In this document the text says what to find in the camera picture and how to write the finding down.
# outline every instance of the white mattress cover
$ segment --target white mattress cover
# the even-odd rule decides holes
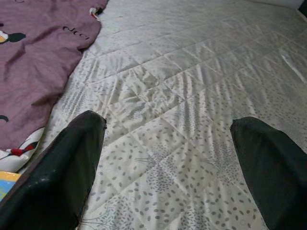
[[[254,116],[307,151],[307,24],[240,0],[111,0],[55,105],[107,119],[81,230],[264,230],[232,143]]]

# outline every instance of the patterned bedsheet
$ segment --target patterned bedsheet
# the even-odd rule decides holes
[[[241,0],[111,0],[41,149],[91,109],[108,127],[80,230],[266,230],[229,127],[307,151],[307,23]]]

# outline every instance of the white fabric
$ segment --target white fabric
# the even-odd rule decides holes
[[[266,230],[229,127],[254,116],[307,151],[307,24],[239,0],[111,0],[42,148],[107,119],[80,230]]]
[[[24,150],[27,146],[32,143],[39,142],[44,132],[44,127],[39,128],[38,130],[31,133],[28,138],[21,144],[19,147],[20,150]],[[0,171],[4,172],[16,172],[21,167],[23,167],[28,160],[32,157],[34,152],[37,149],[37,146],[31,150],[26,151],[21,156],[16,156],[11,153],[11,149],[6,151],[0,150]]]

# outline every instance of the yellow object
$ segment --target yellow object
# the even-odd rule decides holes
[[[21,175],[11,172],[0,172],[0,180],[17,181]]]
[[[5,42],[5,38],[0,35],[0,43]]]

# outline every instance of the mattress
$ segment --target mattress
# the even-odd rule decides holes
[[[307,23],[241,0],[112,0],[40,149],[107,120],[80,230],[266,230],[230,134],[253,116],[307,151]]]

